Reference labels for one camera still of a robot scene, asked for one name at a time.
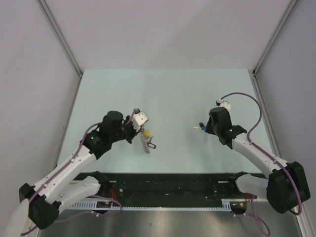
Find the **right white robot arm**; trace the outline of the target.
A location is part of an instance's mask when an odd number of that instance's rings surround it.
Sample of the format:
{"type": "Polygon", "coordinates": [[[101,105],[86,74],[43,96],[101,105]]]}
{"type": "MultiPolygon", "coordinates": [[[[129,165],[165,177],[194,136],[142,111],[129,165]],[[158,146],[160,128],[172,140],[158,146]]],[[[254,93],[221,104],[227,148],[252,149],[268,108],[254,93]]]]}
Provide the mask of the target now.
{"type": "Polygon", "coordinates": [[[229,111],[224,107],[209,111],[205,132],[218,137],[222,145],[243,155],[264,175],[255,177],[240,172],[228,185],[228,193],[239,198],[244,193],[255,195],[268,201],[278,213],[284,214],[309,200],[311,193],[303,166],[288,162],[267,152],[254,141],[248,140],[247,131],[240,125],[232,125],[229,111]]]}

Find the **silver keys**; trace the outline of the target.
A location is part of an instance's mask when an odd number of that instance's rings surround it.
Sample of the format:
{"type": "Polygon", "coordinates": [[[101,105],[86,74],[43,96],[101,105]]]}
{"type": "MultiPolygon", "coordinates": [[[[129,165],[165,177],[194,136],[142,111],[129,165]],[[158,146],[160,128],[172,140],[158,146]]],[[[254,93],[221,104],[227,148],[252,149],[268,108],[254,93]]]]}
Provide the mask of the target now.
{"type": "Polygon", "coordinates": [[[148,135],[147,136],[147,141],[151,143],[153,138],[154,138],[154,136],[148,135]]]}

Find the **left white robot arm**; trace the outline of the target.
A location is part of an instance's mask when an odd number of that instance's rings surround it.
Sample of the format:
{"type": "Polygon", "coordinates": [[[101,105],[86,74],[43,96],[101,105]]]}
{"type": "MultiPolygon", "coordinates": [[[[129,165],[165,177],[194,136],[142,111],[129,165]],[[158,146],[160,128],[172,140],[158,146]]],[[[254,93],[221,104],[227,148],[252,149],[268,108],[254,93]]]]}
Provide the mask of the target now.
{"type": "Polygon", "coordinates": [[[19,189],[19,199],[29,202],[27,217],[35,227],[44,230],[52,225],[67,205],[76,203],[87,196],[102,198],[108,194],[109,185],[90,176],[90,184],[69,183],[81,171],[96,162],[108,152],[112,145],[125,140],[129,144],[149,120],[139,109],[124,117],[118,111],[109,111],[101,122],[91,125],[80,140],[75,151],[53,171],[35,184],[23,184],[19,189]]]}

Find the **large silver keyring holder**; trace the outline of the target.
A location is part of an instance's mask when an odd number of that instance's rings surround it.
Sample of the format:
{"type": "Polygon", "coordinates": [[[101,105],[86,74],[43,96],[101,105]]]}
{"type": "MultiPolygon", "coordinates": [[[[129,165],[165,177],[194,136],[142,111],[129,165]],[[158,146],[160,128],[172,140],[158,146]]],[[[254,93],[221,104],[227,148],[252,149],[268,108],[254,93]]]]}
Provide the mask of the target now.
{"type": "Polygon", "coordinates": [[[150,153],[149,147],[148,147],[148,141],[147,141],[147,136],[144,135],[145,129],[142,129],[140,132],[140,139],[142,143],[143,150],[146,154],[150,153]]]}

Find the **black key tag with key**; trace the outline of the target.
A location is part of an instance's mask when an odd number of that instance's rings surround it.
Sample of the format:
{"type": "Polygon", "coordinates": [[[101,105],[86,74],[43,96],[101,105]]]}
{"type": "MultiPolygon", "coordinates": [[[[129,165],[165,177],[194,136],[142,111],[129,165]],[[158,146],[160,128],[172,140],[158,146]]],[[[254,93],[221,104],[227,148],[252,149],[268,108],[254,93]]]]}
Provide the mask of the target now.
{"type": "Polygon", "coordinates": [[[201,128],[204,126],[202,122],[199,123],[198,126],[194,126],[194,129],[202,130],[201,128]]]}

